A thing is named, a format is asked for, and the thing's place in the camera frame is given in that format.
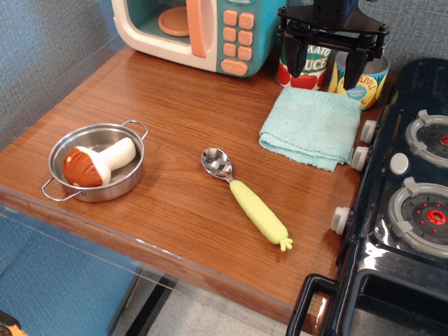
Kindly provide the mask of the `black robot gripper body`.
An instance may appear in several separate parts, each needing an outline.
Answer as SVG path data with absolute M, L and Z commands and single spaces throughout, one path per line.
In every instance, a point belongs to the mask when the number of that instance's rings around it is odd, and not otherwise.
M 298 36 L 308 46 L 320 46 L 348 53 L 368 49 L 369 59 L 384 54 L 391 28 L 364 14 L 357 1 L 314 1 L 307 6 L 283 6 L 278 35 L 284 48 L 284 34 Z

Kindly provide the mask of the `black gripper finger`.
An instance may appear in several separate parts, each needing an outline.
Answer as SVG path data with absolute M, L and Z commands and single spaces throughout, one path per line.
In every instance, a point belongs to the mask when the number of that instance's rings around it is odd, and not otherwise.
M 292 77 L 297 78 L 305 67 L 308 45 L 298 36 L 285 33 L 283 49 L 288 71 Z
M 346 69 L 344 75 L 344 89 L 351 90 L 356 87 L 358 79 L 369 62 L 370 51 L 357 48 L 348 52 L 346 56 Z

